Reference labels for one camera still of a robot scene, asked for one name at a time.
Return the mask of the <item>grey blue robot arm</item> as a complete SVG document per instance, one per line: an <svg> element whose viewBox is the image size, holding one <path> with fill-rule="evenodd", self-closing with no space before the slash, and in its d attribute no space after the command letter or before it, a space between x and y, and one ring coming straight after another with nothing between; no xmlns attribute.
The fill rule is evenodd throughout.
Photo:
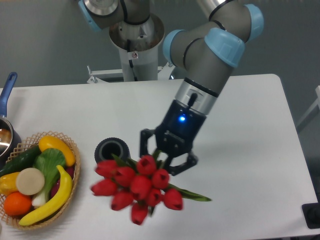
<svg viewBox="0 0 320 240"><path fill-rule="evenodd" d="M186 71L175 99L155 129L140 133L140 151L148 139L167 155L164 168L173 176L195 166L193 141L239 64L245 44L264 29L261 10L237 0L200 0L208 21L192 30L165 34L163 22L150 11L148 0L81 0L78 5L94 31L109 30L118 48L124 81L158 78L158 47L169 64Z"/></svg>

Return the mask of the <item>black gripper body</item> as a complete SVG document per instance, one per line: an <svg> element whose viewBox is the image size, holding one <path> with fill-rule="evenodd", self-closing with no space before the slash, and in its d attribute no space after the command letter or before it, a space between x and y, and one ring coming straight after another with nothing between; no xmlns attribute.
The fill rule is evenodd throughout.
<svg viewBox="0 0 320 240"><path fill-rule="evenodd" d="M163 121L155 129L158 150L176 158L190 152L206 116L173 100Z"/></svg>

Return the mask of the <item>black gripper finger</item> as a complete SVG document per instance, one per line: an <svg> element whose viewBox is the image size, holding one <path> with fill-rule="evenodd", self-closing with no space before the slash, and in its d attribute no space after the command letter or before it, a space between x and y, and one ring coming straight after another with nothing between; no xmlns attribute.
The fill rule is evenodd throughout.
<svg viewBox="0 0 320 240"><path fill-rule="evenodd" d="M186 161L184 163L181 163L179 165L171 166L171 163L173 161L173 156L168 156L167 159L164 161L163 168L172 176L176 176L192 167L194 167L198 163L198 157L190 151L187 154Z"/></svg>
<svg viewBox="0 0 320 240"><path fill-rule="evenodd" d="M145 128L140 131L139 156L150 155L148 152L148 140L155 135L155 129Z"/></svg>

